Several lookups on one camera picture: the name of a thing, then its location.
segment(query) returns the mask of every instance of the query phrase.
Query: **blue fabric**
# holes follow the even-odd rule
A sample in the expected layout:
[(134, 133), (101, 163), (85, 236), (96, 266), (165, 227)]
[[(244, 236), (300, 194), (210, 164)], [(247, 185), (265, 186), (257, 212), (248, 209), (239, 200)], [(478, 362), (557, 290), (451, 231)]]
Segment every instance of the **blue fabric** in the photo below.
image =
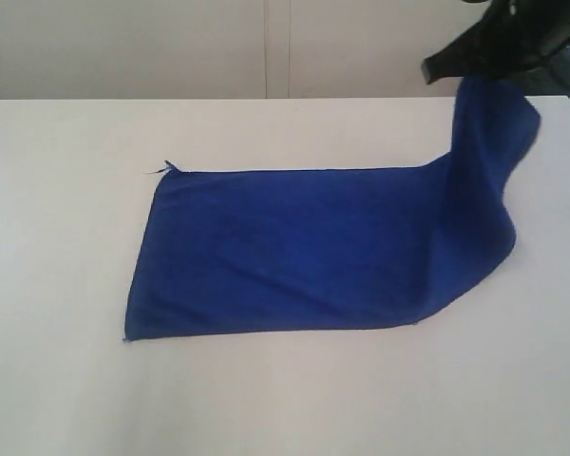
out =
[(504, 185), (539, 122), (513, 86), (468, 78), (451, 151), (424, 166), (171, 167), (152, 203), (125, 337), (386, 328), (435, 314), (513, 248)]

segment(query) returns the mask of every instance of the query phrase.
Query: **table surface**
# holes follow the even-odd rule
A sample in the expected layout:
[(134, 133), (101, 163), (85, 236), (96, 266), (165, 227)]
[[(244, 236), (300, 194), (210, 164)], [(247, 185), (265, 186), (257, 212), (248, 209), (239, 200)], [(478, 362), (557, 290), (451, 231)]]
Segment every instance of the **table surface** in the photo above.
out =
[(408, 166), (453, 100), (0, 102), (0, 456), (570, 455), (570, 102), (505, 192), (519, 241), (417, 326), (124, 343), (182, 169)]

